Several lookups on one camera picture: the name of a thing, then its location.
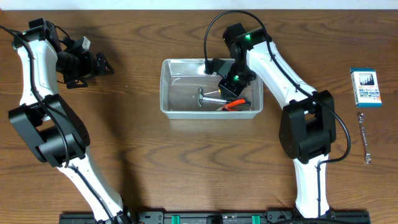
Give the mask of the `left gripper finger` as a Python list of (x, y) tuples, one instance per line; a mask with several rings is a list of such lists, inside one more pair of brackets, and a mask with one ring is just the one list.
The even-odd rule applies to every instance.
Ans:
[(114, 69), (107, 61), (104, 53), (98, 52), (95, 60), (95, 73), (97, 75), (113, 75)]
[(68, 89), (85, 88), (88, 87), (88, 83), (85, 79), (70, 79), (66, 81), (66, 86)]

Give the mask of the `yellow black screwdriver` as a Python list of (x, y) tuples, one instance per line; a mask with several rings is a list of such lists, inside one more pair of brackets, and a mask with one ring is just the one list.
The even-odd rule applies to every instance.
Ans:
[(209, 92), (203, 93), (203, 95), (214, 95), (214, 94), (220, 95), (221, 94), (221, 90), (209, 91)]

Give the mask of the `red handled pliers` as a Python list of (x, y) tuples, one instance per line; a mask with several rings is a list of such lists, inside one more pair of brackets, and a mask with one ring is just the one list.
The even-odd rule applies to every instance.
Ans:
[(239, 111), (234, 108), (235, 106), (239, 105), (251, 106), (251, 102), (244, 98), (240, 98), (223, 105), (222, 107), (218, 108), (217, 111)]

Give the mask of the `small claw hammer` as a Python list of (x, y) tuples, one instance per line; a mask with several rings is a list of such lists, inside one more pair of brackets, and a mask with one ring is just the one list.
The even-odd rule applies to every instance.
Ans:
[(228, 103), (231, 103), (232, 100), (225, 100), (222, 98), (214, 98), (214, 97), (209, 97), (205, 96), (203, 93), (203, 88), (199, 87), (198, 93), (197, 93), (197, 103), (199, 107), (202, 107), (204, 103), (211, 103), (215, 105), (226, 105)]

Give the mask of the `clear plastic container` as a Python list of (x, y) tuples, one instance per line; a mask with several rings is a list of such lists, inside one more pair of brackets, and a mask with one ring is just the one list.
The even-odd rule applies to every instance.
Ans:
[[(221, 77), (205, 73), (203, 59), (166, 59), (160, 76), (160, 110), (169, 119), (253, 119), (264, 107), (263, 82), (256, 79), (239, 95), (251, 102), (251, 106), (235, 106), (239, 111), (217, 111), (222, 105), (204, 103), (199, 107), (197, 93), (219, 90)], [(221, 98), (220, 95), (205, 95)]]

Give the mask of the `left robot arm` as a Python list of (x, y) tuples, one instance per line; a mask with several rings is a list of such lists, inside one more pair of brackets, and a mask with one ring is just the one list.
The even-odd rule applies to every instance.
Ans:
[(29, 29), (8, 30), (22, 62), (23, 93), (9, 120), (35, 158), (67, 176), (82, 194), (91, 213), (64, 213), (60, 223), (136, 223), (122, 196), (110, 186), (90, 152), (88, 130), (59, 93), (85, 88), (87, 81), (114, 73), (103, 53), (93, 55), (86, 37), (66, 35), (43, 18), (29, 22)]

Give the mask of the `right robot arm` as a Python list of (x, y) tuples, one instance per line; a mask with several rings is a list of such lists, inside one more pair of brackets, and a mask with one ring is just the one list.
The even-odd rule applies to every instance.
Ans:
[(234, 63), (225, 67), (221, 59), (211, 61), (213, 71), (221, 76), (221, 97), (236, 99), (256, 78), (265, 83), (282, 110), (279, 141), (294, 162), (295, 208), (304, 218), (324, 217), (330, 210), (325, 166), (336, 140), (331, 93), (305, 83), (262, 28), (248, 32), (237, 23), (226, 28), (223, 40)]

